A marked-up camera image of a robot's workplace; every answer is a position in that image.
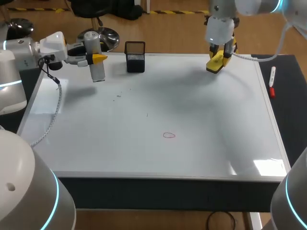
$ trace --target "red marker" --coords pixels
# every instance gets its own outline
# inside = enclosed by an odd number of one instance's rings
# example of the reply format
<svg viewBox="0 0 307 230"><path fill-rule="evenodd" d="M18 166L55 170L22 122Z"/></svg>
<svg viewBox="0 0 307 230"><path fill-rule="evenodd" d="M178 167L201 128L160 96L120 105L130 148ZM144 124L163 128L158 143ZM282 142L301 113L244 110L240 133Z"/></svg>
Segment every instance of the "red marker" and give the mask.
<svg viewBox="0 0 307 230"><path fill-rule="evenodd" d="M270 97L275 98L275 90L273 88L274 85L274 79L275 79L275 73L276 73L276 67L273 66L271 69L271 76L270 76L270 82L269 82L269 87L270 87Z"/></svg>

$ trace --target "white cable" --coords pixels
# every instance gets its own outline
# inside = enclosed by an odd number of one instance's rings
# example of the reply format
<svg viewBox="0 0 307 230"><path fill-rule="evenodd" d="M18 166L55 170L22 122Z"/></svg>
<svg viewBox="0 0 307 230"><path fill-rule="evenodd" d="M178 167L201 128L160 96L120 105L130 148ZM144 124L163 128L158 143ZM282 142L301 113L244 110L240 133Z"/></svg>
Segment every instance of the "white cable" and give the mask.
<svg viewBox="0 0 307 230"><path fill-rule="evenodd" d="M257 62L271 61L271 60L275 59L280 54L280 51L282 50L282 47L283 47L283 41L284 41L286 32L291 27L292 27L292 25L290 23L286 23L286 25L284 25L283 31L282 31L282 36L280 38L280 42L279 42L278 48L276 50L276 53L274 54L274 56L272 56L270 58L257 59L257 58L254 58L254 57L241 56L241 55L236 54L236 53L232 53L232 55L234 55L234 56L236 56L238 58L245 59L245 60L250 60L250 61L257 61Z"/></svg>
<svg viewBox="0 0 307 230"><path fill-rule="evenodd" d="M47 131L43 134L43 136L42 136L40 139L38 139L36 142L33 142L33 143L31 144L31 147L32 147L32 148L33 148L35 145L37 145L39 142L41 142L41 141L47 136L47 134L50 132L50 130L51 130L51 128L52 128L54 122L56 121L56 118L57 118L57 115L58 115L58 112L59 112L59 108L60 108L60 106L61 106L61 101L62 101L62 86L61 86L60 83L58 84L58 87L59 87L59 101L58 101L57 109L56 109L56 111L55 111L55 113L54 113L54 115L53 115L53 117L52 117L51 123L50 123L50 125L49 125Z"/></svg>

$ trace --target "red ink mark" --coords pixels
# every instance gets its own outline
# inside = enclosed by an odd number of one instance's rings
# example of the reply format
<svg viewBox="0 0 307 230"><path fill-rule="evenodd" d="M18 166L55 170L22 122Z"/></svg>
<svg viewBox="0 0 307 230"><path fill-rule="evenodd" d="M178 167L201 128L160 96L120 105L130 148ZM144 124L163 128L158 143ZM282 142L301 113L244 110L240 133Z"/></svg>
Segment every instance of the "red ink mark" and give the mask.
<svg viewBox="0 0 307 230"><path fill-rule="evenodd" d="M175 138L176 135L173 134L173 133L168 133L168 132L166 132L166 133L163 134L163 137L164 137L164 138Z"/></svg>

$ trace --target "blue light ring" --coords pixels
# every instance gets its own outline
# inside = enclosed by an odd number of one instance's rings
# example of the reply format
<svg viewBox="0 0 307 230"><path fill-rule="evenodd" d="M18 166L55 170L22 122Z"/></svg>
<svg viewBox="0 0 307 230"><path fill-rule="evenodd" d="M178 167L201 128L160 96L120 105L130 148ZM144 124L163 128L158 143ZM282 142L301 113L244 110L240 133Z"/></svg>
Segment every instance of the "blue light ring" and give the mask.
<svg viewBox="0 0 307 230"><path fill-rule="evenodd" d="M282 7L283 7L283 0L278 0L278 4L276 8L271 13L274 13L275 11L280 10Z"/></svg>
<svg viewBox="0 0 307 230"><path fill-rule="evenodd" d="M10 86L10 85L15 85L15 84L18 84L18 83L21 83L21 80L17 80L17 81L13 81L13 82L10 82L10 83L1 84L0 88L6 87L6 86Z"/></svg>
<svg viewBox="0 0 307 230"><path fill-rule="evenodd" d="M290 201L290 198L289 198L289 194L288 194L288 177L286 179L286 196L287 196L287 200L288 200L288 204L293 212L293 214L295 215L295 217L297 218L297 220L304 226L305 229L307 229L307 225L303 222L303 220L299 217L299 215L296 213L296 211L294 210L293 208L293 205Z"/></svg>
<svg viewBox="0 0 307 230"><path fill-rule="evenodd" d="M57 197L56 197L56 202L54 203L54 207L50 213L50 216L49 218L47 219L46 223L44 224L44 226L40 229L40 230L44 230L46 229L46 227L48 226L49 222L51 221L56 209L57 209L57 206L58 206L58 202L59 202L59 182L58 182L58 179L57 177L55 176L55 174L53 173L53 171L51 170L55 180L56 180L56 184L57 184Z"/></svg>

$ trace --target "black cord on floor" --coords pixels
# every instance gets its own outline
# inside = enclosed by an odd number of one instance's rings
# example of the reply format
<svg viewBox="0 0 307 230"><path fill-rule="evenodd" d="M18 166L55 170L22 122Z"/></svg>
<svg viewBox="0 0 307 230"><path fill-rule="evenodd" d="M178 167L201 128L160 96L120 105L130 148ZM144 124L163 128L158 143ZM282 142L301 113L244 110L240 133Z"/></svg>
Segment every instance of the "black cord on floor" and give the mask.
<svg viewBox="0 0 307 230"><path fill-rule="evenodd" d="M211 213L211 214L208 216L207 221L206 221L206 230L210 230L210 229L209 229L209 221L210 221L210 218L211 218L215 213L218 213L218 212L213 212L213 213ZM236 229L236 219L234 218L234 216L231 215L231 213L229 213L229 212L222 212L222 213L226 213L226 214L230 217L230 219L231 219L231 221L232 221L232 226L233 226L232 230L235 230L235 229Z"/></svg>

